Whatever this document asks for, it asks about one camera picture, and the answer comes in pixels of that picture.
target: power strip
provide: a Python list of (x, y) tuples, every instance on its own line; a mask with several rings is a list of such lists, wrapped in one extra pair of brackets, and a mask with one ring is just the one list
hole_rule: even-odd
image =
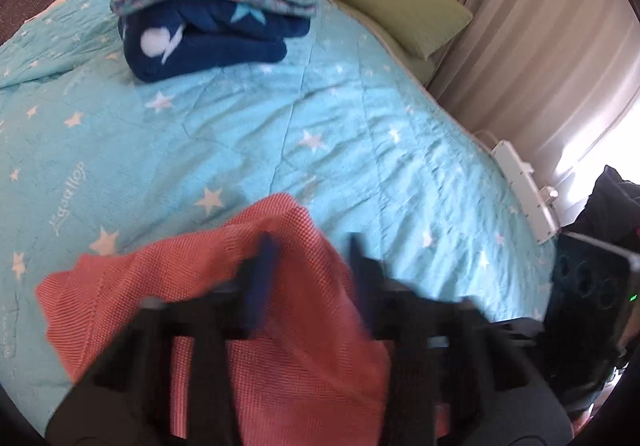
[(520, 159), (518, 152), (507, 140), (500, 141), (491, 155), (518, 198), (536, 240), (539, 244), (546, 242), (558, 232), (558, 225), (533, 181), (533, 168)]

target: blue bedspread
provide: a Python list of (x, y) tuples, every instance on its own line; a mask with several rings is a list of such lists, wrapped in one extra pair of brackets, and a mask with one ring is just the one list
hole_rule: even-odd
[(109, 0), (69, 0), (0, 48), (0, 382), (37, 429), (68, 390), (33, 290), (78, 254), (221, 224), (277, 191), (334, 245), (425, 295), (540, 316), (537, 246), (495, 163), (363, 26), (322, 0), (277, 65), (142, 84)]

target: red cloth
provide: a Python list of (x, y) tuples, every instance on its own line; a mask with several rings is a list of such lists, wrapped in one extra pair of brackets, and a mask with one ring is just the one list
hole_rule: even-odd
[[(260, 446), (374, 446), (380, 434), (389, 358), (360, 324), (350, 272), (286, 195), (272, 195), (220, 229), (176, 236), (125, 256), (84, 254), (73, 270), (36, 288), (47, 339), (73, 381), (156, 296), (177, 301), (229, 279), (268, 232), (279, 246), (263, 332), (230, 344), (242, 438)], [(174, 347), (174, 433), (185, 436), (191, 342)]]

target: green pillow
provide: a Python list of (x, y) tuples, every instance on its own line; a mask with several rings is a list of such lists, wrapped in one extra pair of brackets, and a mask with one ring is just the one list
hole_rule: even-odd
[(473, 15), (455, 0), (343, 0), (372, 17), (407, 52), (426, 58), (462, 31)]

